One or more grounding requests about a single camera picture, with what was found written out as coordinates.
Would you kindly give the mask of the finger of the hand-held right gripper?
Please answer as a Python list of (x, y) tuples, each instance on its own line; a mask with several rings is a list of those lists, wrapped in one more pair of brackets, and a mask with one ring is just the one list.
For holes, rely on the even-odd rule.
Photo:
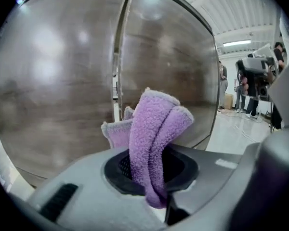
[(243, 58), (241, 60), (244, 72), (248, 73), (268, 73), (269, 65), (267, 58)]

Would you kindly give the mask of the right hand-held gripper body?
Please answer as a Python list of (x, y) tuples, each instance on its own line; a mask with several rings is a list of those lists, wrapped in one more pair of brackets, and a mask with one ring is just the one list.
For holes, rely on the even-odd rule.
[(252, 58), (268, 59), (268, 73), (247, 73), (248, 95), (256, 100), (270, 101), (268, 90), (276, 78), (276, 55), (270, 44), (266, 44), (252, 53)]

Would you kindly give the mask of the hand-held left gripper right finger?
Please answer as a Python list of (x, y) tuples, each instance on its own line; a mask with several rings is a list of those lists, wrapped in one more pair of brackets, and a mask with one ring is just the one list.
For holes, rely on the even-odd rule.
[(173, 225), (202, 209), (227, 183), (240, 160), (236, 154), (167, 146), (163, 151), (165, 223)]

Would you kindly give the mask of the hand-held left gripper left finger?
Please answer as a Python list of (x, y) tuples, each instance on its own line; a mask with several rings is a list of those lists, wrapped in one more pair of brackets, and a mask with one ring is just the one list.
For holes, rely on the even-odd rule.
[(57, 219), (69, 231), (161, 231), (164, 211), (154, 210), (143, 196), (121, 194), (106, 180), (104, 167), (124, 149), (109, 149), (71, 163), (52, 179), (44, 181), (27, 203), (40, 211), (61, 186), (78, 188)]

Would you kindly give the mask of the person's right hand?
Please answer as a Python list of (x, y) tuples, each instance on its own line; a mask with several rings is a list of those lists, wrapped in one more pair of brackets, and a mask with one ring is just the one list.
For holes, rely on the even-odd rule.
[(248, 95), (248, 89), (249, 89), (248, 79), (240, 72), (238, 74), (238, 80), (239, 80), (240, 94), (243, 96), (247, 96)]

